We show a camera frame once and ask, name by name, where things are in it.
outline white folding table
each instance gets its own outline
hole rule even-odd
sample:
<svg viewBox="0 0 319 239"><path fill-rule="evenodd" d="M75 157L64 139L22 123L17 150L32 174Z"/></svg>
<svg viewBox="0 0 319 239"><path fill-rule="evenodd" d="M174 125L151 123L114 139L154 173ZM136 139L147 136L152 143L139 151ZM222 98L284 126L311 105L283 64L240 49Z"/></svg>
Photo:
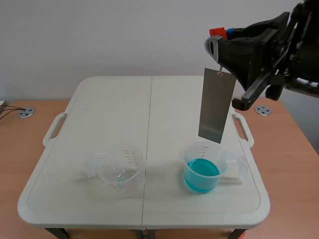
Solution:
<svg viewBox="0 0 319 239"><path fill-rule="evenodd" d="M157 229L233 228L230 238L238 238L260 224L269 213L269 198L250 152L254 140L233 108L221 144L245 155L245 183L218 185L207 194L183 184L178 153L204 140L198 136L202 85L197 76L84 80L43 139L45 150L18 202L20 217L60 239L68 237L63 228L131 229L140 238L154 237ZM238 136L235 119L248 140ZM117 196L83 170L96 146L117 142L135 145L147 159L144 192L131 198Z"/></svg>

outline cable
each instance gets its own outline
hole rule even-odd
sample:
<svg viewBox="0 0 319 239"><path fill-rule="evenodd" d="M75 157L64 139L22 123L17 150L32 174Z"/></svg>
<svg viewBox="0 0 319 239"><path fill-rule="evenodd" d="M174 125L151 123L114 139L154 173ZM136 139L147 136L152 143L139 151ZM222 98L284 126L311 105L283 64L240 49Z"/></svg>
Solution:
<svg viewBox="0 0 319 239"><path fill-rule="evenodd" d="M13 112L13 111L20 111L20 109L13 109L13 110L11 110L10 112L8 112L8 113L6 113L4 116L2 116L2 117L0 118L0 120L3 119L3 117L5 117L6 115L10 114L10 113Z"/></svg>
<svg viewBox="0 0 319 239"><path fill-rule="evenodd" d="M6 110L0 111L0 113L3 112L3 111L13 111L13 110L20 110L20 109L6 109Z"/></svg>
<svg viewBox="0 0 319 239"><path fill-rule="evenodd" d="M25 109L24 109L24 108L21 108L21 107L16 107L16 106L5 106L5 107L11 107L11 108L16 108L16 109L20 109L20 110L25 111Z"/></svg>

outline table handle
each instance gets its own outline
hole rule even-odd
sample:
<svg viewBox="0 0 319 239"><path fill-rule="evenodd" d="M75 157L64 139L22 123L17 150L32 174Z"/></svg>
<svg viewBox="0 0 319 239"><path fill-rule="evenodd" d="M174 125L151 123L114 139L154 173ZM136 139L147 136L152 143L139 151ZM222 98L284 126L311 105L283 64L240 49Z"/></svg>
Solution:
<svg viewBox="0 0 319 239"><path fill-rule="evenodd" d="M49 140L53 138L53 136L56 134L56 131L58 130L61 122L66 119L66 117L68 116L67 113L63 112L58 114L55 119L53 120L48 132L45 134L44 138L43 138L43 145L44 147L46 147L49 143Z"/></svg>
<svg viewBox="0 0 319 239"><path fill-rule="evenodd" d="M234 113L233 118L239 122L240 127L242 128L243 133L245 135L245 138L247 140L247 144L251 148L254 145L255 141L254 141L254 138L250 132L250 129L247 125L245 118L239 113Z"/></svg>

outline table leg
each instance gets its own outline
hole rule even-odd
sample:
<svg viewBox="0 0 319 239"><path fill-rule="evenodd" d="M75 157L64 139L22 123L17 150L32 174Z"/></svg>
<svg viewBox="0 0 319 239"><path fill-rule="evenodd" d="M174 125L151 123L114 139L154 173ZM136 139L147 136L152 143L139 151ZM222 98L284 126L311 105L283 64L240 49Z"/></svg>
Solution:
<svg viewBox="0 0 319 239"><path fill-rule="evenodd" d="M141 230L133 230L135 232L137 239L144 239L143 231Z"/></svg>
<svg viewBox="0 0 319 239"><path fill-rule="evenodd" d="M228 239L239 239L246 229L235 229Z"/></svg>
<svg viewBox="0 0 319 239"><path fill-rule="evenodd" d="M53 234L58 239L69 239L69 234L64 228L45 228L48 232Z"/></svg>
<svg viewBox="0 0 319 239"><path fill-rule="evenodd" d="M137 239L155 239L155 230L133 230Z"/></svg>

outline plastic measuring cup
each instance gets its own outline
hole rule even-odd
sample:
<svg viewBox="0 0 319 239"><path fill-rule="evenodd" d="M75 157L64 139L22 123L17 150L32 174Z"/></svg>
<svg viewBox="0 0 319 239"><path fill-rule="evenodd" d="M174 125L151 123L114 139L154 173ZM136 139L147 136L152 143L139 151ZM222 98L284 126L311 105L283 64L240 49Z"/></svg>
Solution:
<svg viewBox="0 0 319 239"><path fill-rule="evenodd" d="M112 145L95 152L93 162L84 166L89 177L98 174L125 197L138 193L145 184L146 162L141 151L130 145Z"/></svg>
<svg viewBox="0 0 319 239"><path fill-rule="evenodd" d="M242 183L248 172L243 155L227 152L220 144L212 141L192 143L182 152L182 157L185 182L199 193L211 191L222 177L228 183ZM227 174L233 167L238 169L237 174Z"/></svg>

